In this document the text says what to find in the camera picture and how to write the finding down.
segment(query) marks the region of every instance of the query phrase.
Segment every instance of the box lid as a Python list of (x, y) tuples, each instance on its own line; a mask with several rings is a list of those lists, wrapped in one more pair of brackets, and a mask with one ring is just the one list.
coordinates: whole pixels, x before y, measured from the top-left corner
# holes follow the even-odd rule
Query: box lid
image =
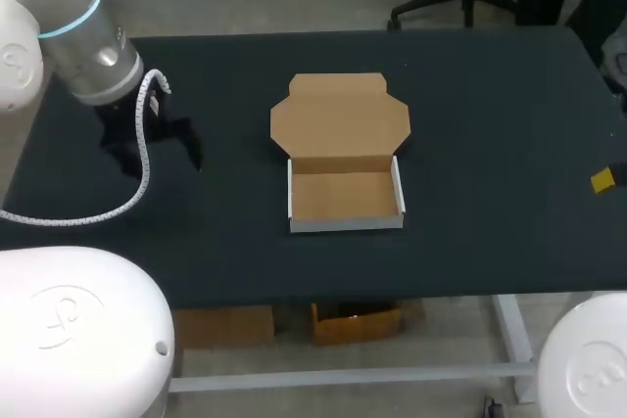
[(270, 135), (293, 159), (391, 156), (410, 114), (380, 73), (297, 74), (272, 108)]

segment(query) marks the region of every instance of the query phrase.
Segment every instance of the black table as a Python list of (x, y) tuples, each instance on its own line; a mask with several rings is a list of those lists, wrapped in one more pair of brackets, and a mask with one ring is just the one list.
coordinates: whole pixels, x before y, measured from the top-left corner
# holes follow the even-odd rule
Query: black table
[[(95, 247), (126, 256), (174, 308), (627, 289), (627, 190), (590, 176), (627, 160), (627, 123), (573, 34), (559, 28), (155, 38), (172, 106), (207, 154), (150, 146), (131, 212), (78, 228), (3, 221), (0, 249)], [(290, 235), (286, 157), (269, 110), (297, 72), (381, 71), (410, 106), (403, 230)], [(53, 81), (5, 208), (78, 217), (137, 182), (100, 150), (101, 124)]]

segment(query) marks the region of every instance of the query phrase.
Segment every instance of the white spiral cable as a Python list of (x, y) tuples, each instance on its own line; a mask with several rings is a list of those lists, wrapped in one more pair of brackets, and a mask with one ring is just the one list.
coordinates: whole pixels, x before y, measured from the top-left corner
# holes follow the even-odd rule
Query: white spiral cable
[(3, 209), (0, 209), (0, 218), (27, 225), (39, 225), (43, 227), (72, 227), (77, 225), (94, 224), (96, 222), (102, 222), (103, 220), (112, 219), (135, 206), (139, 200), (141, 200), (142, 196), (144, 196), (144, 193), (146, 193), (148, 182), (150, 181), (150, 161), (148, 160), (148, 149), (146, 147), (146, 139), (144, 137), (144, 104), (146, 94), (148, 93), (148, 87), (150, 87), (153, 78), (157, 79), (160, 87), (165, 93), (171, 93), (168, 80), (159, 70), (156, 69), (152, 69), (146, 73), (141, 82), (141, 86), (139, 87), (139, 93), (137, 94), (135, 106), (135, 133), (137, 135), (137, 146), (139, 147), (139, 158), (141, 160), (141, 181), (139, 182), (137, 191), (130, 200), (117, 209), (78, 219), (38, 219), (35, 217), (25, 217), (23, 215), (12, 214)]

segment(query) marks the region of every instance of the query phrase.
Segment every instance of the cardboard box under table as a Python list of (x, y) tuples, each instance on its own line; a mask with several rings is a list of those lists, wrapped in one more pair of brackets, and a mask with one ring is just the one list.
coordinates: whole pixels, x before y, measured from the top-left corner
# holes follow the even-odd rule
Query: cardboard box under table
[(410, 135), (410, 115), (383, 75), (298, 74), (272, 109), (270, 128), (291, 158), (291, 232), (403, 227), (394, 152)]

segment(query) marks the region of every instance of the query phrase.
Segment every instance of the gray floor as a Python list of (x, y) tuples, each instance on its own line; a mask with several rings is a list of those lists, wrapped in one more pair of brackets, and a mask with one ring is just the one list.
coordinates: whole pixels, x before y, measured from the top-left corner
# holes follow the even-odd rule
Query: gray floor
[[(382, 29), (390, 10), (407, 0), (106, 0), (131, 36), (237, 34), (277, 31)], [(576, 5), (568, 0), (565, 13)], [(407, 16), (405, 27), (459, 27), (459, 3)], [(512, 24), (510, 14), (476, 8), (478, 26)], [(36, 107), (0, 119), (0, 195), (6, 191)], [(565, 295), (520, 296), (535, 348), (561, 311)], [(187, 376), (307, 369), (476, 363), (505, 359), (487, 299), (425, 300), (426, 319), (409, 323), (394, 340), (314, 348), (305, 325), (290, 329), (271, 348), (188, 351)], [(477, 417), (485, 394), (507, 404), (509, 417), (535, 418), (535, 405), (514, 404), (508, 381), (316, 387), (181, 395), (169, 418), (215, 417)]]

